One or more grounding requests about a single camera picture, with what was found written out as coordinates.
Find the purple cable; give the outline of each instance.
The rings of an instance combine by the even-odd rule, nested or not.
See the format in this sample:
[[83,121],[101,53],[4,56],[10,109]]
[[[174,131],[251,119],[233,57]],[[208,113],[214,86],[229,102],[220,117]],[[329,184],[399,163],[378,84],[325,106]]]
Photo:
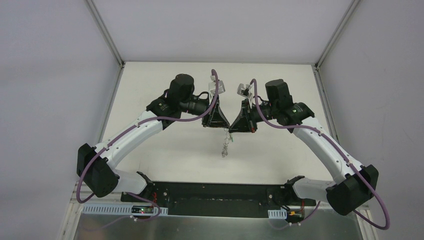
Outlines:
[[[215,69],[212,69],[211,72],[212,72],[212,75],[215,76],[215,93],[218,93],[218,90],[219,90],[219,81],[220,80],[218,79],[218,74],[217,74],[217,71],[215,71]],[[215,103],[217,101],[217,98],[218,98],[218,94],[215,94],[213,96],[212,102],[210,103],[208,109],[204,113],[202,113],[201,115],[199,115],[199,116],[196,116],[196,117],[193,117],[193,118],[189,118],[189,119],[180,119],[180,118],[173,118],[173,117],[168,117],[168,116],[155,116],[155,117],[147,118],[147,119],[144,119],[144,120],[138,122],[138,125],[142,125],[142,124],[144,124],[146,122],[149,122],[149,121],[152,121],[152,120],[170,120],[170,121],[175,121],[175,122],[192,122],[192,121],[196,121],[198,119],[203,118],[207,114],[209,114],[209,112],[214,108],[214,105],[215,105]],[[133,130],[134,128],[136,128],[136,126],[135,125],[132,125],[127,130],[121,132],[118,136],[116,136],[112,141],[110,141],[107,144],[107,147],[109,148],[110,146],[112,146],[116,141],[118,141],[120,138],[122,138],[125,134],[127,134],[129,131]],[[91,167],[91,165],[94,163],[94,161],[100,155],[102,155],[102,153],[104,151],[106,151],[106,148],[102,148],[96,155],[94,155],[94,157],[88,162],[87,166],[85,166],[84,170],[81,173],[81,177],[79,178],[79,181],[78,181],[78,186],[76,187],[76,200],[80,204],[86,203],[88,200],[90,200],[94,196],[94,192],[93,192],[86,199],[81,200],[81,198],[80,198],[81,186],[83,185],[83,180],[84,180],[84,177],[87,174],[87,171],[89,170],[89,168]]]
[[[144,201],[144,202],[150,203],[150,204],[152,204],[155,208],[157,208],[157,209],[158,209],[158,213],[157,213],[156,215],[153,215],[153,216],[149,217],[149,218],[144,218],[144,219],[134,218],[134,219],[136,220],[136,222],[147,222],[147,221],[152,221],[152,220],[154,220],[154,219],[156,219],[156,218],[158,218],[158,217],[159,217],[159,215],[161,214],[162,210],[161,210],[161,208],[159,207],[159,205],[158,205],[158,204],[156,204],[155,202],[150,201],[150,200],[148,200],[148,199],[145,199],[145,198],[142,198],[142,197],[140,197],[140,196],[137,196],[137,195],[135,195],[134,193],[128,192],[128,194],[129,194],[130,196],[132,196],[132,197],[136,198],[136,199],[139,199],[139,200],[141,200],[141,201]],[[111,222],[109,222],[109,223],[107,223],[107,224],[105,224],[105,225],[103,225],[103,226],[101,226],[101,227],[99,227],[99,228],[96,228],[96,229],[87,229],[87,228],[85,228],[85,227],[81,227],[81,229],[82,229],[82,230],[84,230],[84,231],[86,231],[86,232],[96,232],[96,231],[99,231],[99,230],[105,229],[105,228],[109,227],[110,225],[115,224],[115,223],[117,223],[117,222],[121,221],[122,219],[130,218],[130,217],[131,217],[131,215],[130,215],[130,216],[125,215],[125,216],[118,217],[117,219],[115,219],[115,220],[113,220],[113,221],[111,221]]]
[[[312,217],[312,215],[314,215],[315,214],[315,212],[317,211],[317,209],[318,209],[318,207],[320,206],[320,204],[321,204],[321,201],[319,201],[317,204],[316,204],[316,206],[315,206],[315,208],[313,209],[313,211],[305,218],[305,219],[303,219],[302,221],[300,221],[299,223],[301,224],[301,223],[303,223],[303,222],[305,222],[306,220],[308,220],[310,217]],[[285,229],[285,228],[287,228],[287,227],[289,227],[289,226],[291,226],[290,224],[287,224],[287,225],[285,225],[285,226],[283,226],[283,227],[276,227],[276,226],[274,226],[274,225],[272,225],[271,224],[271,222],[270,221],[268,221],[268,223],[269,223],[269,225],[273,228],[273,229],[275,229],[275,230],[283,230],[283,229]]]
[[[289,125],[289,126],[280,126],[280,125],[275,125],[270,123],[264,116],[264,114],[261,111],[261,108],[259,107],[259,101],[258,101],[258,86],[257,86],[257,82],[256,79],[252,79],[252,81],[250,81],[250,84],[253,84],[254,86],[254,101],[256,104],[256,109],[257,112],[260,115],[260,118],[262,118],[262,120],[268,124],[271,127],[274,127],[276,129],[298,129],[298,128],[304,128],[304,129],[309,129],[312,130],[316,133],[321,133],[318,129],[316,129],[315,127],[311,127],[311,126],[306,126],[306,125]],[[328,137],[325,134],[321,134],[321,136],[323,138],[325,138],[325,140],[327,140],[333,147],[334,149],[341,155],[341,157],[343,158],[343,160],[349,164],[349,167],[353,170],[353,172],[361,179],[361,181],[366,185],[366,187],[371,191],[371,193],[375,196],[375,199],[377,199],[378,203],[381,206],[381,209],[384,213],[384,218],[385,218],[385,226],[380,226],[375,224],[374,222],[372,222],[371,220],[369,220],[368,218],[366,218],[364,215],[360,214],[358,211],[353,210],[354,213],[356,213],[359,217],[361,217],[362,219],[364,219],[366,222],[368,222],[369,224],[371,224],[372,226],[381,229],[381,230],[387,230],[390,227],[390,217],[389,217],[389,212],[386,208],[386,205],[384,204],[383,200],[381,199],[381,197],[377,194],[377,192],[374,190],[374,188],[367,182],[367,180],[365,180],[365,178],[361,175],[361,173],[356,169],[356,167],[350,163],[348,157],[343,153],[343,151],[334,143],[334,141]]]

